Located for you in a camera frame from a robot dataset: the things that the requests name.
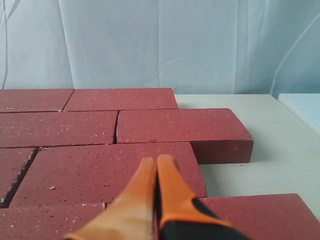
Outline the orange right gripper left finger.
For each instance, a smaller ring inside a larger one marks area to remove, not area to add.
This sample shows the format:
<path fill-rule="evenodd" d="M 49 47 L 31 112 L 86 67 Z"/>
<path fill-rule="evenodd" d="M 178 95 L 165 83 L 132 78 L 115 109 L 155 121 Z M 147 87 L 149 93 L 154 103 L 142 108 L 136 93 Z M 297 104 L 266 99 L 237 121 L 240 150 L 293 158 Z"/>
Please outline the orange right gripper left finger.
<path fill-rule="evenodd" d="M 144 157 L 120 195 L 88 224 L 65 240 L 151 240 L 157 164 Z"/>

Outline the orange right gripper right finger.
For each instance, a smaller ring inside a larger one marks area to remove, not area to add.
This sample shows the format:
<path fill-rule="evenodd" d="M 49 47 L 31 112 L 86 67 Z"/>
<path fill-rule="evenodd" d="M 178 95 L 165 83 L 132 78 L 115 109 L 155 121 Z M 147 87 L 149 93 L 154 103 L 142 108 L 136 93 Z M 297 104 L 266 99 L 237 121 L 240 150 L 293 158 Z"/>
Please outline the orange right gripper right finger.
<path fill-rule="evenodd" d="M 185 182 L 168 154 L 157 158 L 162 240 L 230 240 L 232 226 L 219 218 Z"/>

